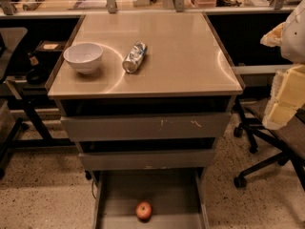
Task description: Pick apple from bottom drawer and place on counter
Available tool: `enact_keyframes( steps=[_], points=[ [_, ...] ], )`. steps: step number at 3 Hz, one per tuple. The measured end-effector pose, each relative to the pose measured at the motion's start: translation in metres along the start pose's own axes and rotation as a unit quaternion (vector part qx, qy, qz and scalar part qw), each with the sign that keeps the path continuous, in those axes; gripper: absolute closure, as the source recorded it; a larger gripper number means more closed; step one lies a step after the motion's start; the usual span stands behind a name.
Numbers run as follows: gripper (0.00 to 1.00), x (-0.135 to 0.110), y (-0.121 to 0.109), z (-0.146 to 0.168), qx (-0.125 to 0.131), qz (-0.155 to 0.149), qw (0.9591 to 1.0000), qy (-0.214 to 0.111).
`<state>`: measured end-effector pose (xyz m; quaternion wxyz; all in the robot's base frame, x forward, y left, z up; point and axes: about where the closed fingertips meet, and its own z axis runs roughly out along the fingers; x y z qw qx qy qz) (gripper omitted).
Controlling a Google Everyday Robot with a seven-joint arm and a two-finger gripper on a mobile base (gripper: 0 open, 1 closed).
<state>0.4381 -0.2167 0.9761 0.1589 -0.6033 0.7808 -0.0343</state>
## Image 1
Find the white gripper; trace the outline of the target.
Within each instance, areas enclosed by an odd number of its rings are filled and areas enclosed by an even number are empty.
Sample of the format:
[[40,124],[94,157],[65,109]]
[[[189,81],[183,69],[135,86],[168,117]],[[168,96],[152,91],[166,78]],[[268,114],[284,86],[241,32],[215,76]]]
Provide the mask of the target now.
[[[299,4],[287,17],[260,39],[267,47],[280,47],[281,55],[294,63],[305,63],[305,6]],[[288,124],[305,104],[305,65],[295,64],[287,71],[277,71],[271,97],[266,105],[263,126],[278,130]]]

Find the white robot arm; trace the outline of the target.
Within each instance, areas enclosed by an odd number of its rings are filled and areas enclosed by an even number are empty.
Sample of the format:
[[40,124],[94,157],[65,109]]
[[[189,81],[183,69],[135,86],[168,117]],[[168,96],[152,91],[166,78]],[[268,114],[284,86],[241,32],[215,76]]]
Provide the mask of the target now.
[[286,126],[305,103],[305,10],[299,4],[287,17],[261,39],[264,46],[280,48],[281,56],[294,65],[276,72],[271,97],[263,116],[263,126],[278,130]]

